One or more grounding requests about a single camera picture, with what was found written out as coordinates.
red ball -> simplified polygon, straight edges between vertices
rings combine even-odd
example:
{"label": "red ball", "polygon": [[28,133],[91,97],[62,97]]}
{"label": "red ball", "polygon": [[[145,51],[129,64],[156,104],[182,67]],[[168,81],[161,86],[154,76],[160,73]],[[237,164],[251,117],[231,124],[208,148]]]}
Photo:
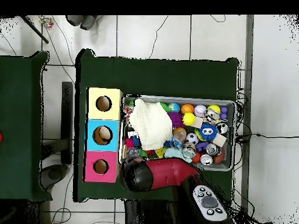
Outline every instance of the red ball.
{"label": "red ball", "polygon": [[200,161],[200,154],[196,152],[195,157],[192,158],[192,162],[197,163],[199,161]]}

blue fuzzy toy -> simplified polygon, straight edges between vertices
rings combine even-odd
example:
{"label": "blue fuzzy toy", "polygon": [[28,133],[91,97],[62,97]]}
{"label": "blue fuzzy toy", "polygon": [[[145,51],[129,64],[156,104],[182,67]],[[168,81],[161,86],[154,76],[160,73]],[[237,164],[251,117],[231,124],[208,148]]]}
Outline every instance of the blue fuzzy toy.
{"label": "blue fuzzy toy", "polygon": [[203,140],[212,141],[218,133],[216,125],[210,125],[208,122],[204,122],[199,129],[199,134]]}

circular hole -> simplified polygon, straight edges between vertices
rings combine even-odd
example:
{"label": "circular hole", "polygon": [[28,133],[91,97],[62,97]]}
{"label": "circular hole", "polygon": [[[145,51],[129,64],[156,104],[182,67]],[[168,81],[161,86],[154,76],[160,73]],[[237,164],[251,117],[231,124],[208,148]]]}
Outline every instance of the circular hole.
{"label": "circular hole", "polygon": [[112,102],[108,96],[101,96],[96,100],[96,108],[99,111],[109,111],[111,106]]}
{"label": "circular hole", "polygon": [[94,164],[93,164],[93,169],[96,173],[99,174],[104,174],[107,173],[108,171],[108,163],[105,160],[97,160]]}
{"label": "circular hole", "polygon": [[107,126],[96,127],[92,138],[98,145],[107,145],[112,140],[112,131]]}

soda can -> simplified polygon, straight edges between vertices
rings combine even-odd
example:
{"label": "soda can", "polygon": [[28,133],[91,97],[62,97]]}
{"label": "soda can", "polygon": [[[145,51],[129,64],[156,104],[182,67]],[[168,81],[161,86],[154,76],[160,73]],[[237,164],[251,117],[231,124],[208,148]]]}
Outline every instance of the soda can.
{"label": "soda can", "polygon": [[207,154],[210,156],[217,156],[219,150],[214,143],[209,143],[206,148]]}

orange ball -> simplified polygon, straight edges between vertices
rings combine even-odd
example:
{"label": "orange ball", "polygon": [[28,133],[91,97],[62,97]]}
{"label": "orange ball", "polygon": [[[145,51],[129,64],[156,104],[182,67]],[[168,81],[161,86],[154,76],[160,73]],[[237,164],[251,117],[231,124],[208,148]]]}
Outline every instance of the orange ball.
{"label": "orange ball", "polygon": [[185,114],[185,113],[194,113],[194,107],[191,104],[184,104],[181,107],[180,112],[182,114]]}
{"label": "orange ball", "polygon": [[197,163],[199,161],[200,161],[200,154],[196,152],[195,157],[192,158],[192,162]]}

